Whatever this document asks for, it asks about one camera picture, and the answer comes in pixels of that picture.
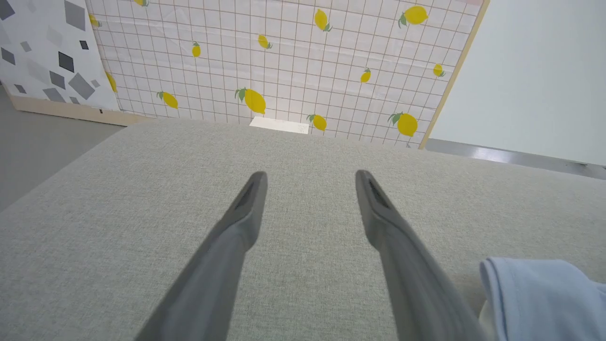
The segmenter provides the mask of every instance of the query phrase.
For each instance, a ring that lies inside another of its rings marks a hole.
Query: light blue cloth
[[[606,285],[572,264],[488,258],[480,274],[499,341],[606,340]]]

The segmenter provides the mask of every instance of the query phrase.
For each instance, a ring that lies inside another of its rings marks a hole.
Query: yellow lemon
[[[407,113],[394,113],[388,118],[388,122],[391,121],[391,125],[398,123],[398,131],[402,135],[412,137],[418,127],[416,118],[412,117]]]
[[[318,9],[316,12],[316,16],[314,17],[314,21],[316,22],[316,26],[325,32],[330,32],[333,28],[330,27],[328,23],[328,18],[326,17],[326,13],[323,10]]]
[[[309,122],[313,123],[316,129],[324,131],[326,129],[326,120],[320,115],[307,115]]]
[[[244,87],[236,90],[234,98],[236,96],[240,98],[240,102],[244,100],[250,110],[265,115],[265,99],[257,91]]]
[[[442,66],[440,64],[436,64],[436,66],[434,66],[433,74],[438,77],[444,77],[445,73],[444,70],[442,70]]]
[[[88,18],[90,19],[90,24],[92,26],[95,26],[95,27],[101,27],[101,26],[103,26],[99,21],[97,21],[97,18],[95,18],[94,15],[89,14]]]
[[[407,9],[406,12],[402,13],[402,16],[400,16],[400,19],[398,20],[398,26],[400,26],[400,24],[406,26],[407,22],[411,25],[418,25],[427,20],[427,18],[429,18],[429,16],[427,15],[425,7],[418,5],[412,6]]]
[[[158,92],[156,94],[157,97],[160,97],[161,100],[164,100],[164,102],[166,103],[166,105],[168,105],[171,108],[175,108],[178,109],[179,108],[179,103],[177,102],[177,99],[169,94],[168,92]]]
[[[271,44],[267,42],[267,38],[265,36],[259,35],[259,45],[261,45],[264,49],[270,49]]]
[[[110,81],[110,85],[112,86],[112,90],[114,92],[118,92],[118,88],[116,87],[116,80],[113,79],[113,76],[110,75],[107,71],[105,72],[105,74],[107,75],[107,80]]]
[[[200,57],[200,44],[198,44],[197,42],[193,42],[193,48],[191,49],[191,54],[195,58]]]
[[[364,73],[360,77],[360,82],[366,83],[370,79],[370,69],[364,70]]]

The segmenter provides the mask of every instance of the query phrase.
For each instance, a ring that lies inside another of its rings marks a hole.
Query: white wall
[[[606,165],[605,15],[491,0],[430,138]]]

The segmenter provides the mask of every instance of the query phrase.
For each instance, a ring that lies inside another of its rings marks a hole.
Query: gray fabric surface
[[[199,121],[105,140],[0,214],[0,339],[130,340],[248,176],[268,173],[230,340],[394,340],[354,172],[368,169],[475,310],[487,256],[606,282],[606,182]]]

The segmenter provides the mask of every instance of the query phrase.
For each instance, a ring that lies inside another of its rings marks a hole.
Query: lemon pattern backdrop
[[[125,112],[419,147],[482,0],[86,0]]]

